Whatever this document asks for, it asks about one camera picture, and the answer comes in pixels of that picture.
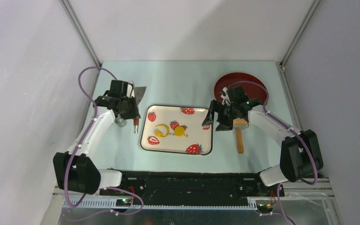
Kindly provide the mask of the metal scraper wooden handle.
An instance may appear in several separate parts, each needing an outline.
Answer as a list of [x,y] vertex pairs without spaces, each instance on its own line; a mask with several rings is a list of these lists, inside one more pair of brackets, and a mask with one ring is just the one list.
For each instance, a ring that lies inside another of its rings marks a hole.
[[[134,96],[135,96],[135,101],[136,101],[136,105],[137,105],[137,109],[138,109],[138,105],[141,102],[145,92],[146,92],[147,87],[146,86],[138,86],[134,88]],[[136,116],[133,119],[133,126],[134,126],[134,133],[138,134],[139,132],[139,120],[140,120],[140,115]]]

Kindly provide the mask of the yellow dough piece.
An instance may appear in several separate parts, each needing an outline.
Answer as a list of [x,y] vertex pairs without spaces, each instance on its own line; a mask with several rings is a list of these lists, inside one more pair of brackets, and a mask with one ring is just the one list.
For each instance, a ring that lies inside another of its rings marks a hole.
[[176,136],[183,136],[185,134],[185,129],[184,127],[182,126],[177,126],[175,129],[174,129],[174,134]]

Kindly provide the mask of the yellow dough trim scrap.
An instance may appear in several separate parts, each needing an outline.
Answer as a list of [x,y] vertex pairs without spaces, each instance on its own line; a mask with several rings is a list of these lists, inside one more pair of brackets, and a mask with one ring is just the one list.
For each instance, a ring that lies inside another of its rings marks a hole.
[[155,126],[154,134],[158,137],[167,137],[170,134],[170,128],[166,124],[158,124]]

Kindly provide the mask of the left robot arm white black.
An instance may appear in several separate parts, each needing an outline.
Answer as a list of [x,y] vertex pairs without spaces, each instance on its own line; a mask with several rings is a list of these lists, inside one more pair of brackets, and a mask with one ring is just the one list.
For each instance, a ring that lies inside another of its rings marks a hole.
[[129,191],[129,182],[114,169],[98,169],[92,161],[108,128],[115,123],[124,127],[128,120],[140,119],[138,105],[146,91],[132,82],[112,80],[110,88],[92,101],[93,114],[86,126],[65,152],[57,152],[53,166],[58,187],[83,194],[94,194],[111,187],[118,195]]

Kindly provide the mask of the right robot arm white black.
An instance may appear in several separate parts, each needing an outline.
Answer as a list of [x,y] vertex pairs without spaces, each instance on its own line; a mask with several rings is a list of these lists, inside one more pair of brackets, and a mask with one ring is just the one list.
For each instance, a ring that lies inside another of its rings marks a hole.
[[233,129],[235,119],[244,119],[248,124],[260,128],[280,146],[279,164],[259,173],[254,182],[254,190],[260,196],[266,196],[273,185],[283,182],[303,181],[312,175],[314,185],[318,181],[318,171],[323,168],[323,159],[317,135],[312,130],[301,130],[271,113],[257,98],[249,99],[241,86],[223,88],[222,101],[212,100],[202,122],[202,126],[218,122],[216,131]]

